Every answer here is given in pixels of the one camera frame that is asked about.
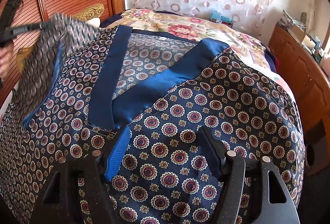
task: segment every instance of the metal rivet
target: metal rivet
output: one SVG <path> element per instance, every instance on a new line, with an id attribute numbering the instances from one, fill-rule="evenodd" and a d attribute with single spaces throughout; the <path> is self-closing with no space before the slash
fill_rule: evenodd
<path id="1" fill-rule="evenodd" d="M 65 156 L 62 156 L 60 158 L 58 158 L 58 162 L 59 163 L 64 163 L 66 161 L 66 157 Z"/>
<path id="2" fill-rule="evenodd" d="M 264 156 L 264 157 L 262 157 L 262 160 L 263 160 L 264 162 L 270 162 L 270 158 L 269 158 L 268 156 Z"/>
<path id="3" fill-rule="evenodd" d="M 233 151 L 233 150 L 228 150 L 227 151 L 227 155 L 230 156 L 230 157 L 235 157 L 236 156 L 236 152 Z"/>
<path id="4" fill-rule="evenodd" d="M 101 155 L 101 151 L 100 150 L 94 150 L 93 152 L 92 152 L 92 155 L 94 156 L 94 157 L 97 157 L 97 156 L 100 156 Z"/>

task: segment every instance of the black tool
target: black tool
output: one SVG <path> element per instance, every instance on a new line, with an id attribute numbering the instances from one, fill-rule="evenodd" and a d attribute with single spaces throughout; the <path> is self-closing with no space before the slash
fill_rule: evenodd
<path id="1" fill-rule="evenodd" d="M 255 179 L 250 199 L 252 224 L 300 223 L 290 193 L 268 156 L 261 160 L 242 158 L 235 151 L 228 151 L 220 140 L 215 140 L 206 126 L 199 128 L 198 141 L 211 174 L 225 182 L 210 224 L 236 223 L 245 177 Z"/>
<path id="2" fill-rule="evenodd" d="M 51 29 L 55 27 L 55 24 L 52 22 L 42 22 L 11 28 L 10 26 L 13 23 L 14 15 L 22 2 L 22 0 L 7 0 L 6 2 L 3 12 L 0 16 L 0 48 L 7 46 L 9 41 L 16 38 L 21 33 L 37 29 Z"/>
<path id="3" fill-rule="evenodd" d="M 94 151 L 85 158 L 57 162 L 54 165 L 35 202 L 30 224 L 43 223 L 45 215 L 49 216 L 49 224 L 83 223 L 77 189 L 78 177 L 83 177 L 85 181 L 84 200 L 88 201 L 93 223 L 119 224 L 112 201 L 101 181 L 106 181 L 104 174 L 107 159 L 123 130 L 105 144 L 102 152 Z M 236 223 L 245 177 L 254 179 L 249 200 L 252 203 L 250 223 L 299 224 L 289 191 L 269 157 L 264 156 L 259 161 L 227 151 L 223 143 L 215 140 L 205 126 L 198 131 L 198 141 L 212 175 L 225 183 L 209 224 Z"/>
<path id="4" fill-rule="evenodd" d="M 92 154 L 73 161 L 64 156 L 59 158 L 34 204 L 30 224 L 44 223 L 45 215 L 49 216 L 47 224 L 84 223 L 79 202 L 78 178 L 84 178 L 87 186 L 84 188 L 84 200 L 88 202 L 89 217 L 93 223 L 119 224 L 102 181 L 107 182 L 105 174 L 108 158 L 121 134 L 126 131 L 126 127 L 121 128 L 113 139 L 105 143 L 102 151 L 95 150 Z"/>

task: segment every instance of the cardboard box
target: cardboard box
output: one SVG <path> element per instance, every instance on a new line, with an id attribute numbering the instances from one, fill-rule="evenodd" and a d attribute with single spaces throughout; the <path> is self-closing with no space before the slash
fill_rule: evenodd
<path id="1" fill-rule="evenodd" d="M 294 24 L 291 28 L 291 32 L 295 35 L 295 37 L 300 41 L 303 42 L 306 32 L 301 30 L 296 24 Z"/>

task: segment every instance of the blue satin trim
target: blue satin trim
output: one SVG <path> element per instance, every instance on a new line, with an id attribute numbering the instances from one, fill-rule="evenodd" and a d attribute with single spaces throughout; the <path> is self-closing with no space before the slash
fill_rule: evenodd
<path id="1" fill-rule="evenodd" d="M 105 130 L 114 130 L 112 97 L 116 89 L 120 71 L 127 50 L 132 27 L 119 25 L 102 71 L 95 83 L 88 106 L 88 123 Z"/>
<path id="2" fill-rule="evenodd" d="M 203 39 L 173 66 L 141 81 L 118 96 L 112 101 L 115 130 L 127 125 L 134 117 L 161 98 L 170 88 L 184 81 L 195 79 L 227 47 L 228 44 L 224 42 L 210 38 Z"/>

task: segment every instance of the wooden dresser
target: wooden dresser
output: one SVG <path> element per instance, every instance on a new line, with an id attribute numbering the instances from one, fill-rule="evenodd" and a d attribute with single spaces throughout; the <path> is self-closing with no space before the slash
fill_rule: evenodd
<path id="1" fill-rule="evenodd" d="M 326 74 L 278 24 L 269 41 L 269 47 L 280 62 L 278 74 L 288 83 L 295 96 L 305 144 L 318 141 L 325 133 L 330 152 L 330 82 Z M 315 126 L 322 124 L 323 132 L 311 132 L 315 130 Z"/>

